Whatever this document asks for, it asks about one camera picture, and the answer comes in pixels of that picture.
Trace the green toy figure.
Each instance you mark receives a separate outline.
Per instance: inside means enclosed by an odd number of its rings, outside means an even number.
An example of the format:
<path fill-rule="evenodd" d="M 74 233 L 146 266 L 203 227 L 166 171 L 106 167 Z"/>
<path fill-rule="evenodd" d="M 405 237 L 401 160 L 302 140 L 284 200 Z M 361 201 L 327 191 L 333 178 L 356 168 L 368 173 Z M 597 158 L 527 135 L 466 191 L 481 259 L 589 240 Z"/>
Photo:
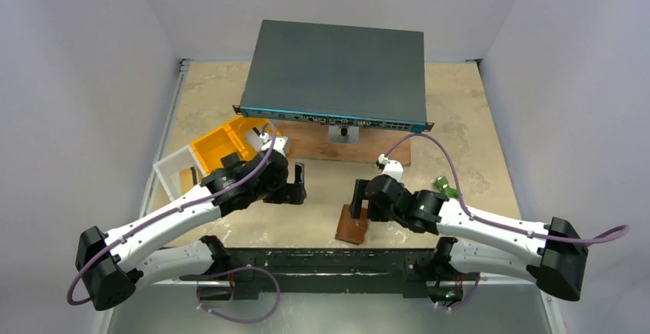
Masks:
<path fill-rule="evenodd" d="M 435 178 L 432 181 L 432 184 L 435 188 L 437 188 L 443 195 L 447 196 L 448 198 L 458 198 L 458 191 L 449 185 L 449 181 L 445 176 L 441 175 Z"/>

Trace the grey blue network switch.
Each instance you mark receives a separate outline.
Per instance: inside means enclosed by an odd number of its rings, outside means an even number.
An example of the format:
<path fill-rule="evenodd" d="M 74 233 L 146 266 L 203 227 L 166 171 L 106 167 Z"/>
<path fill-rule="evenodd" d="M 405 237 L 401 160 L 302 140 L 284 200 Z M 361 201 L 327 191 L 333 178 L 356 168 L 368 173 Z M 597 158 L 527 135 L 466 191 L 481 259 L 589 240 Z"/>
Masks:
<path fill-rule="evenodd" d="M 421 31 L 264 20 L 235 113 L 428 132 Z"/>

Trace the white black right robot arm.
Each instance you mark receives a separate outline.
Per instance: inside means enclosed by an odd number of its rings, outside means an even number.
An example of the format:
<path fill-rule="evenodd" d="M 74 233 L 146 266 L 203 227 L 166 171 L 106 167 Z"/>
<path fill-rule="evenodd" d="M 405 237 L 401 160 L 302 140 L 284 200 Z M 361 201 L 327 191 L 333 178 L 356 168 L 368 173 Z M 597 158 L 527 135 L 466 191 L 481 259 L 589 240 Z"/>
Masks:
<path fill-rule="evenodd" d="M 430 190 L 410 192 L 389 175 L 355 182 L 350 214 L 368 202 L 371 221 L 394 221 L 417 234 L 440 237 L 434 265 L 443 273 L 495 273 L 535 283 L 561 300 L 580 299 L 589 249 L 572 224 L 503 217 Z"/>

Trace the yellow plastic bin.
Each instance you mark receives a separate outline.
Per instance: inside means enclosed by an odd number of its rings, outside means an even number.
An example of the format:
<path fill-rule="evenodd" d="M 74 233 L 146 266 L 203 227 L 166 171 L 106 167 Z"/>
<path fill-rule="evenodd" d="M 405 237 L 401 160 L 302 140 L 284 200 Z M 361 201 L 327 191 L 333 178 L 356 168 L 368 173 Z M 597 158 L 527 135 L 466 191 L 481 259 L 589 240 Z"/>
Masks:
<path fill-rule="evenodd" d="M 236 116 L 192 142 L 190 146 L 204 175 L 222 167 L 221 159 L 235 153 L 241 160 L 255 157 L 261 144 L 254 128 L 261 130 L 266 119 Z"/>

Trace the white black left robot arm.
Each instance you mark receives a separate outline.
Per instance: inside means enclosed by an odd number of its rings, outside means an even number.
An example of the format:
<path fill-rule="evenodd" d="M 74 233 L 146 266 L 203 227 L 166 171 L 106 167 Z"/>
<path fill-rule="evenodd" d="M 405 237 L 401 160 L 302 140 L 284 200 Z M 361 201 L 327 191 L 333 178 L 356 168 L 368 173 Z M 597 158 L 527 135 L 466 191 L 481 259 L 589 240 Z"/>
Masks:
<path fill-rule="evenodd" d="M 84 285 L 94 309 L 104 311 L 127 300 L 137 287 L 174 275 L 204 274 L 217 251 L 209 246 L 211 238 L 182 248 L 178 260 L 164 257 L 163 247 L 256 201 L 301 205 L 307 197 L 304 164 L 296 163 L 294 181 L 289 182 L 288 160 L 278 150 L 260 151 L 251 161 L 232 153 L 222 163 L 222 168 L 180 198 L 138 221 L 107 232 L 97 226 L 83 231 L 77 245 L 77 276 L 68 289 L 67 302 L 72 306 L 86 302 L 73 298 L 78 283 Z"/>

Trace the brown wooden board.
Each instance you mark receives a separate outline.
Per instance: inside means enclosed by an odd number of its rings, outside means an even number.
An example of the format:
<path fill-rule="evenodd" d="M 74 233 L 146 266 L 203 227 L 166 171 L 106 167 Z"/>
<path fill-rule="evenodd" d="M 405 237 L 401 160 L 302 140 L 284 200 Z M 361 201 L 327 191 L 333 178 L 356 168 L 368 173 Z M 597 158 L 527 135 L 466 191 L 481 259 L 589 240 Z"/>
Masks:
<path fill-rule="evenodd" d="M 290 140 L 288 156 L 295 159 L 374 164 L 381 153 L 407 135 L 401 131 L 362 128 L 357 143 L 341 143 L 330 140 L 329 127 L 325 125 L 285 120 L 275 120 L 274 124 Z"/>

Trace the white plastic bin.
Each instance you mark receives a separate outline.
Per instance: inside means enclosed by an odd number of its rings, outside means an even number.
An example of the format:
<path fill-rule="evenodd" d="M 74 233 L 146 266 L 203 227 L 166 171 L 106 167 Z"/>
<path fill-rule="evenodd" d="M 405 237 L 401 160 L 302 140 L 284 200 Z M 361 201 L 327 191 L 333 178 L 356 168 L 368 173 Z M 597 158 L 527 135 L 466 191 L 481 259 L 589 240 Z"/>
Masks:
<path fill-rule="evenodd" d="M 190 145 L 155 162 L 153 170 L 170 201 L 183 196 L 206 175 Z"/>

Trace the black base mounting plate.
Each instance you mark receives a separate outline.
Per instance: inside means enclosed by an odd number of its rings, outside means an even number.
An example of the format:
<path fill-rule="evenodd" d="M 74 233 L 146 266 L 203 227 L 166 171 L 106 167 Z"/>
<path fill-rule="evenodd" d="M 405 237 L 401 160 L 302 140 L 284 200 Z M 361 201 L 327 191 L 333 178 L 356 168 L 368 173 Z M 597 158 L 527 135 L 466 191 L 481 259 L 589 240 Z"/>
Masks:
<path fill-rule="evenodd" d="M 426 248 L 229 248 L 195 276 L 221 282 L 223 299 L 260 293 L 397 294 L 433 303 L 461 301 L 469 278 Z"/>

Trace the brown leather card holder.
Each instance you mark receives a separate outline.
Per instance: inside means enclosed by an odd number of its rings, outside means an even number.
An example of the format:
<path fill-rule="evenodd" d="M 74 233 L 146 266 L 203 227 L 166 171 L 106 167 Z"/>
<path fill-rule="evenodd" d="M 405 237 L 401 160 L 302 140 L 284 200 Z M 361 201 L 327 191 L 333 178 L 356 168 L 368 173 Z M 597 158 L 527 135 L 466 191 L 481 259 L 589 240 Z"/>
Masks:
<path fill-rule="evenodd" d="M 367 208 L 361 208 L 360 218 L 352 218 L 350 205 L 344 204 L 334 238 L 348 244 L 363 244 L 369 227 L 367 214 Z"/>

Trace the aluminium frame rail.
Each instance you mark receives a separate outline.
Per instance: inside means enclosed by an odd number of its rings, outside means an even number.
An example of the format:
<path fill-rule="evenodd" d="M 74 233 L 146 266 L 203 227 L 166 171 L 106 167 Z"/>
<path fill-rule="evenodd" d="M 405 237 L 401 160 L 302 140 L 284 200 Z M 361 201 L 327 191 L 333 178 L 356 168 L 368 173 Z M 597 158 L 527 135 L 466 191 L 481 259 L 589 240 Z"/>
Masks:
<path fill-rule="evenodd" d="M 166 120 L 164 122 L 164 127 L 162 129 L 162 136 L 153 158 L 153 163 L 157 163 L 166 154 L 166 149 L 169 144 L 169 137 L 171 136 L 172 133 L 172 127 L 176 119 L 176 113 L 179 108 L 179 103 L 181 102 L 182 99 L 182 93 L 185 87 L 185 82 L 186 82 L 186 78 L 191 63 L 192 63 L 192 59 L 188 59 L 188 58 L 181 59 L 181 61 L 179 62 L 179 72 L 176 78 L 176 84 L 173 88 L 172 100 L 169 106 L 169 111 L 167 113 Z M 146 188 L 143 193 L 143 198 L 140 204 L 140 209 L 138 213 L 139 218 L 146 216 L 151 210 L 153 199 L 156 196 L 156 190 L 158 188 L 157 186 L 158 181 L 156 179 L 157 179 L 156 172 L 154 168 L 151 168 L 149 177 L 147 179 Z"/>

